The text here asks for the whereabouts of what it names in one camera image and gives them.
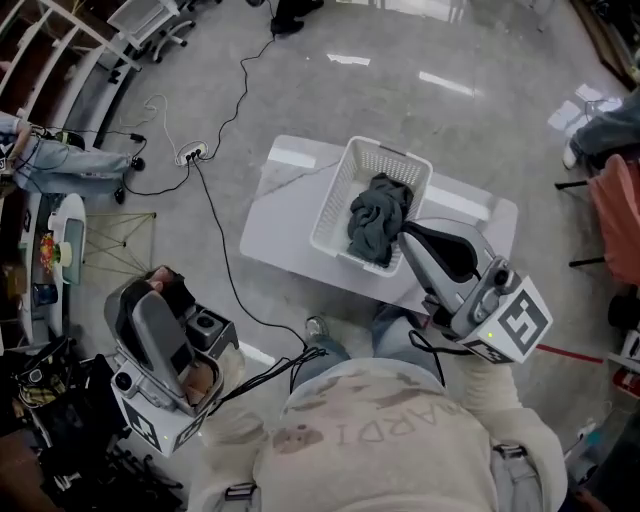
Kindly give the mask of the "person's left hand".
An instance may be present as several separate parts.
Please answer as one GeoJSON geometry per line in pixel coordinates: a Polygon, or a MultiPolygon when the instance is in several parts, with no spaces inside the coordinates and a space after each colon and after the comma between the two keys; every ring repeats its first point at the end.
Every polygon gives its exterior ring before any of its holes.
{"type": "Polygon", "coordinates": [[[210,365],[197,363],[190,366],[182,383],[189,405],[196,407],[213,388],[215,381],[216,377],[210,365]]]}

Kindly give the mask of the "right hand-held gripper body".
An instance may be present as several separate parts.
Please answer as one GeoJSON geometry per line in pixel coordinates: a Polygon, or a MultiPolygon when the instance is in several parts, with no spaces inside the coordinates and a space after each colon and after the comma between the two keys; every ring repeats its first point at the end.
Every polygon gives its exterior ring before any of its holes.
{"type": "Polygon", "coordinates": [[[527,275],[495,256],[480,280],[463,284],[463,304],[450,326],[432,326],[493,364],[522,363],[542,341],[553,318],[527,275]]]}

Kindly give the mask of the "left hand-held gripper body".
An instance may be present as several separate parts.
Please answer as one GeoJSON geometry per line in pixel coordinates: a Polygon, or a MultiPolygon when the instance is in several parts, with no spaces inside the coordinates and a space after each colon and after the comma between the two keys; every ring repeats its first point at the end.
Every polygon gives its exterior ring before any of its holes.
{"type": "Polygon", "coordinates": [[[125,355],[116,356],[118,368],[111,386],[121,413],[128,426],[164,457],[173,455],[196,434],[223,388],[218,362],[200,351],[196,351],[196,360],[209,365],[213,384],[192,416],[125,355]]]}

